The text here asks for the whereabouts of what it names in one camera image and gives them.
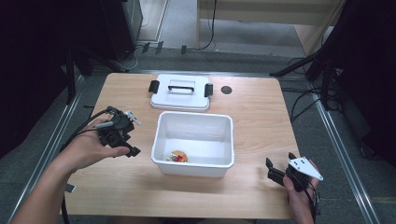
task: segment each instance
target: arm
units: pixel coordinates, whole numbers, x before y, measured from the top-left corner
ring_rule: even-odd
[[[97,119],[86,129],[104,120]],[[70,175],[107,157],[129,152],[128,147],[103,147],[97,131],[78,135],[46,168],[11,223],[56,223]]]
[[[312,186],[316,189],[319,180],[316,178],[311,179]],[[291,215],[297,224],[313,224],[314,219],[312,218],[311,210],[309,207],[309,200],[305,192],[297,192],[294,189],[293,182],[287,176],[283,177],[283,184],[285,185],[286,192],[289,196],[289,204],[291,209]],[[314,191],[311,188],[307,189],[309,195],[314,200]]]

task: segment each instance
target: wooden table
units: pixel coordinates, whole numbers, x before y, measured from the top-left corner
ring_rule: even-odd
[[[265,158],[286,168],[299,151],[279,83],[274,78],[209,77],[214,85],[206,113],[233,118],[235,163],[223,178],[164,175],[150,158],[162,113],[150,105],[155,75],[110,74],[93,113],[108,105],[132,109],[143,123],[129,143],[135,158],[109,158],[78,171],[66,193],[69,214],[130,217],[290,218],[285,190],[267,178]],[[220,88],[230,86],[231,94]]]
[[[335,25],[345,1],[218,0],[216,20],[293,24],[305,54],[309,55],[321,41],[328,27]],[[200,48],[201,19],[212,20],[214,2],[197,0],[197,49]]]

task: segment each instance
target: aluminum rail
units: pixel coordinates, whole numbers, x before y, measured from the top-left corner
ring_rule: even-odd
[[[318,100],[319,97],[316,94],[312,94],[314,100]],[[335,152],[338,156],[338,160],[341,162],[341,166],[346,174],[346,179],[349,182],[349,185],[352,189],[352,192],[355,196],[356,202],[361,209],[361,213],[363,214],[364,220],[366,223],[370,224],[379,224],[381,223],[376,211],[373,207],[371,199],[361,182],[361,178],[359,177],[358,172],[356,171],[352,160],[349,158],[347,153],[347,148],[344,145],[340,134],[338,133],[334,122],[332,121],[332,115],[326,111],[322,103],[318,100],[317,102],[318,112],[323,120],[323,123],[327,129],[327,132],[332,140],[332,144],[334,146]]]

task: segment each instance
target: food item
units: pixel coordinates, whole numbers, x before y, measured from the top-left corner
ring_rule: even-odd
[[[186,153],[183,151],[173,151],[168,158],[166,158],[167,161],[177,161],[177,162],[187,162],[189,158],[187,157]]]

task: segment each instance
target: black round hole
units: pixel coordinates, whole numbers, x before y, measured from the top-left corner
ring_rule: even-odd
[[[221,92],[224,94],[230,94],[232,91],[233,91],[233,89],[231,89],[231,87],[229,87],[229,86],[221,87]]]

